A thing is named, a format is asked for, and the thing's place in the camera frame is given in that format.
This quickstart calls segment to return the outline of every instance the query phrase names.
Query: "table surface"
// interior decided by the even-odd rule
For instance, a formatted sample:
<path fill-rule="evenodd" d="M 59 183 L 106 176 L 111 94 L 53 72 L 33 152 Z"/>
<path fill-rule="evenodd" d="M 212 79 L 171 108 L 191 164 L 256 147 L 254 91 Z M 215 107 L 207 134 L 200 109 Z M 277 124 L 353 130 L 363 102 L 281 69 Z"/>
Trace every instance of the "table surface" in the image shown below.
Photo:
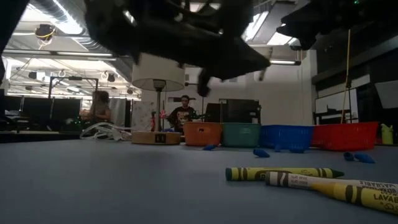
<path fill-rule="evenodd" d="M 227 182 L 226 167 L 328 167 L 347 179 L 398 183 L 398 149 L 342 153 L 202 151 L 72 140 L 0 144 L 0 223 L 395 223 L 389 213 L 307 190 Z"/>

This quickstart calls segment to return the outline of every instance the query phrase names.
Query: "crayon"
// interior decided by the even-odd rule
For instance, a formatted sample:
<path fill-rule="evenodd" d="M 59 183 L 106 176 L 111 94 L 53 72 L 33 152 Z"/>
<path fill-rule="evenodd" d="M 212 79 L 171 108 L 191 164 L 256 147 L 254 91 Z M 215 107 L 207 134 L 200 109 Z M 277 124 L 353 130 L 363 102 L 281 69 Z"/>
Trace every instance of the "crayon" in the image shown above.
<path fill-rule="evenodd" d="M 336 178 L 343 172 L 329 168 L 231 167 L 225 169 L 226 180 L 265 180 L 267 171 L 282 171 L 315 177 Z"/>
<path fill-rule="evenodd" d="M 398 194 L 341 183 L 316 183 L 312 188 L 337 200 L 398 215 Z"/>
<path fill-rule="evenodd" d="M 398 192 L 398 184 L 380 183 L 367 180 L 327 179 L 321 177 L 309 177 L 300 174 L 288 174 L 286 172 L 266 173 L 267 185 L 312 190 L 312 184 L 315 183 L 341 183 L 390 193 Z"/>

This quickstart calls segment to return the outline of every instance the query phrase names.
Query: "green crayon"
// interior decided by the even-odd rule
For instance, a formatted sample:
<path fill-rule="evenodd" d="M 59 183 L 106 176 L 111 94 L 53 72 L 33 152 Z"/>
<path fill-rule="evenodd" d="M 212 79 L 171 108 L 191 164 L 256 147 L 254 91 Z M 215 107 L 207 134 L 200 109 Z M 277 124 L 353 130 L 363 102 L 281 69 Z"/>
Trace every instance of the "green crayon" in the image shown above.
<path fill-rule="evenodd" d="M 267 171 L 287 172 L 314 177 L 336 178 L 343 172 L 329 168 L 280 168 L 280 167 L 230 167 L 225 169 L 226 180 L 265 180 Z"/>

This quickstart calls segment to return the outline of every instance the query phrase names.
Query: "ceiling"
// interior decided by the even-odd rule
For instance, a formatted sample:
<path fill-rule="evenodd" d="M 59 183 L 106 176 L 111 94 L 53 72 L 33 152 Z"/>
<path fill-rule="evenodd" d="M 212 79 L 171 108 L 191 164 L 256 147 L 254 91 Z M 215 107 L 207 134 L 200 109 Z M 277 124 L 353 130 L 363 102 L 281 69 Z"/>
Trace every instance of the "ceiling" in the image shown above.
<path fill-rule="evenodd" d="M 300 0 L 300 4 L 306 2 L 307 0 Z M 205 2 L 205 0 L 195 0 L 195 2 Z M 297 1 L 268 1 L 268 0 L 255 0 L 254 7 L 255 13 L 258 14 L 257 19 L 260 18 L 262 13 L 266 14 L 263 17 L 263 21 L 257 25 L 257 30 L 255 31 L 253 38 L 248 39 L 250 44 L 267 44 L 271 38 L 274 36 L 276 27 L 279 27 L 280 18 L 292 12 L 297 6 Z M 79 8 L 79 15 L 81 17 L 83 13 L 83 0 L 65 0 L 66 4 L 72 4 Z M 196 11 L 200 7 L 200 4 L 193 3 L 191 5 L 191 10 Z M 28 7 L 25 10 L 24 15 L 21 18 L 18 26 L 14 31 L 14 35 L 10 39 L 7 49 L 26 49 L 26 50 L 51 50 L 51 51 L 67 51 L 67 52 L 89 52 L 89 50 L 81 44 L 82 40 L 88 40 L 86 35 L 84 38 L 70 38 L 63 37 L 62 35 L 56 35 L 53 39 L 44 44 L 33 34 L 36 28 L 40 24 L 51 24 L 54 23 L 54 18 L 51 18 L 44 13 L 41 13 L 34 7 Z M 109 63 L 107 61 L 101 60 L 62 60 L 62 59 L 49 59 L 49 58 L 6 58 L 8 63 L 12 65 L 11 67 L 11 78 L 9 79 L 10 89 L 8 93 L 20 93 L 20 94 L 31 94 L 35 95 L 43 94 L 46 95 L 49 90 L 49 77 L 58 76 L 58 74 L 65 74 L 68 76 L 78 76 L 86 78 L 98 78 L 99 88 L 107 90 L 111 96 L 115 97 L 125 97 L 134 98 L 138 100 L 141 96 L 141 91 L 134 89 L 132 95 L 127 94 L 127 89 L 132 87 L 129 84 L 131 74 L 126 72 L 121 72 L 119 67 L 115 67 L 114 63 Z M 30 72 L 45 73 L 46 78 L 31 79 L 28 77 Z M 114 73 L 115 81 L 107 81 L 107 74 Z M 81 89 L 81 92 L 77 95 L 90 96 L 91 92 L 94 90 L 91 85 L 93 83 L 74 82 L 70 80 L 63 80 L 58 83 L 58 85 L 53 89 L 53 94 L 55 95 L 67 95 L 71 96 L 70 91 L 66 88 L 77 87 Z"/>

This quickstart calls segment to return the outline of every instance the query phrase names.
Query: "orange bin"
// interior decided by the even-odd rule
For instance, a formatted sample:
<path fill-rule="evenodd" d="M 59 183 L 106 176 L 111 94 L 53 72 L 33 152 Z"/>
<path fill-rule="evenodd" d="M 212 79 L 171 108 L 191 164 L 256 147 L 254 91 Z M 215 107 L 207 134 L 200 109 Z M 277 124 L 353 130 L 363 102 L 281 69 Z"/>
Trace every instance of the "orange bin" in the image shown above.
<path fill-rule="evenodd" d="M 221 142 L 223 128 L 220 123 L 187 122 L 183 128 L 187 146 L 218 146 Z"/>

